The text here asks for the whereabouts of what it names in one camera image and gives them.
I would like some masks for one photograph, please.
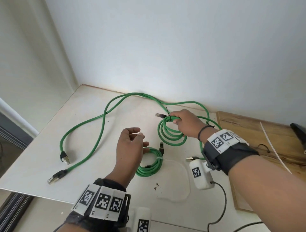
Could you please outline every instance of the white cable tie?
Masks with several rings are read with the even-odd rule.
[[[270,142],[270,139],[265,131],[265,129],[263,128],[262,123],[260,122],[261,128],[263,129],[263,132],[268,140],[268,143],[270,144],[270,146],[272,147],[272,150],[274,151],[275,155],[277,156],[278,160],[281,162],[281,164],[285,167],[285,169],[290,172],[292,174],[292,172],[289,170],[289,168],[287,168],[287,166],[284,164],[284,162],[281,160],[281,158],[279,157],[279,155],[277,154],[276,150],[274,149],[274,147],[272,146],[272,143]]]

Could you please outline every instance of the white wall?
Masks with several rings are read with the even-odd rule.
[[[304,0],[46,0],[80,84],[306,125]]]
[[[40,132],[70,95],[57,89],[0,0],[0,99]]]

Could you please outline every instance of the coiled green cable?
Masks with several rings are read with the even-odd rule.
[[[93,149],[90,151],[90,153],[89,153],[83,160],[81,160],[80,162],[78,162],[78,163],[74,164],[73,166],[67,168],[67,169],[66,169],[67,172],[70,172],[70,171],[73,170],[74,168],[80,166],[81,164],[83,164],[84,162],[86,162],[86,161],[93,155],[93,153],[95,152],[95,150],[96,150],[96,148],[97,148],[97,146],[98,146],[98,144],[99,144],[99,142],[100,142],[100,140],[101,140],[101,137],[102,137],[102,134],[103,134],[103,131],[104,131],[105,116],[106,116],[108,113],[110,113],[113,109],[115,109],[124,99],[126,99],[126,98],[129,97],[129,96],[133,96],[133,95],[137,95],[137,96],[140,96],[140,97],[144,97],[144,98],[147,98],[147,99],[151,99],[151,100],[156,101],[156,102],[161,106],[161,108],[162,108],[165,112],[168,112],[168,111],[167,111],[167,109],[166,109],[163,105],[179,105],[179,104],[186,104],[186,103],[194,103],[194,104],[197,104],[197,105],[201,106],[201,107],[205,110],[205,112],[207,113],[207,117],[202,117],[202,116],[197,116],[197,117],[198,117],[198,118],[206,119],[207,123],[208,123],[208,122],[213,122],[215,125],[217,125],[217,126],[221,129],[221,127],[220,127],[215,121],[213,121],[213,120],[211,120],[211,119],[209,118],[209,112],[208,112],[208,110],[207,110],[201,103],[199,103],[199,102],[195,102],[195,101],[185,101],[185,102],[167,103],[167,102],[163,102],[163,101],[161,101],[161,100],[159,100],[159,99],[157,99],[157,98],[155,98],[155,97],[153,97],[153,96],[151,96],[151,95],[144,94],[144,93],[127,93],[127,94],[122,94],[122,95],[117,96],[117,97],[115,97],[115,98],[113,98],[112,100],[109,101],[109,103],[106,105],[106,107],[105,107],[105,109],[104,109],[104,113],[103,113],[103,114],[101,114],[101,115],[99,115],[99,116],[97,116],[97,117],[94,117],[94,118],[92,118],[92,119],[86,120],[86,121],[84,121],[84,122],[81,122],[80,124],[74,126],[74,127],[71,128],[69,131],[67,131],[66,134],[64,134],[64,136],[62,137],[62,139],[61,139],[61,141],[60,141],[60,144],[59,144],[59,147],[60,147],[60,151],[61,151],[61,152],[64,151],[64,149],[63,149],[63,142],[64,142],[65,138],[66,138],[71,132],[73,132],[75,129],[77,129],[78,127],[80,127],[80,126],[82,126],[82,125],[84,125],[84,124],[86,124],[86,123],[89,123],[89,122],[92,122],[92,121],[97,120],[97,119],[99,119],[99,118],[102,118],[102,127],[101,127],[101,131],[100,131],[99,137],[98,137],[98,139],[97,139],[97,141],[96,141],[96,143],[95,143]],[[110,109],[108,109],[109,105],[110,105],[114,100],[116,100],[116,99],[118,99],[118,98],[121,98],[121,99],[120,99],[113,107],[111,107]],[[157,127],[157,133],[158,133],[160,139],[161,139],[164,143],[166,143],[166,144],[168,144],[168,145],[171,145],[171,146],[180,146],[180,145],[184,144],[184,142],[185,142],[186,139],[187,139],[187,136],[184,136],[180,131],[178,131],[178,130],[173,130],[173,129],[169,128],[169,127],[166,125],[167,122],[172,122],[174,119],[177,119],[177,118],[178,118],[178,117],[173,117],[173,116],[170,117],[170,116],[167,116],[167,117],[165,117],[163,120],[160,121],[160,123],[158,124],[158,127]],[[182,137],[184,137],[184,139],[183,139],[183,141],[181,141],[181,142],[179,142],[179,143],[171,143],[171,142],[167,141],[166,139],[164,139],[163,136],[164,136],[166,139],[170,140],[170,141],[177,141],[177,140],[181,139]],[[200,149],[201,149],[201,150],[203,149],[202,143],[201,143],[201,142],[200,142]]]
[[[157,150],[155,148],[149,148],[149,149],[150,149],[150,151],[148,153],[153,153],[153,154],[156,155],[156,157],[162,157],[162,154],[159,150]],[[162,167],[162,159],[157,158],[155,160],[155,162],[153,164],[149,165],[149,166],[146,166],[146,167],[139,166],[137,171],[136,171],[136,174],[137,174],[137,176],[140,176],[140,177],[152,176],[155,173],[157,173],[158,170],[161,167]]]

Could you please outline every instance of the left hand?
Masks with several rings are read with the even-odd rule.
[[[106,178],[112,179],[125,188],[134,177],[144,153],[149,152],[149,142],[144,142],[140,128],[126,128],[121,132],[117,143],[117,161],[114,170]]]

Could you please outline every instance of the wooden board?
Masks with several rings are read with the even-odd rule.
[[[217,120],[223,129],[232,130],[244,138],[263,158],[285,169],[272,151],[272,148],[260,126],[261,121],[281,160],[294,175],[306,181],[306,155],[304,154],[300,141],[290,126],[222,111],[217,112]],[[257,148],[259,144],[265,144],[271,152],[268,153],[264,146]],[[236,191],[232,183],[231,188],[235,208],[238,210],[253,211],[243,197]]]

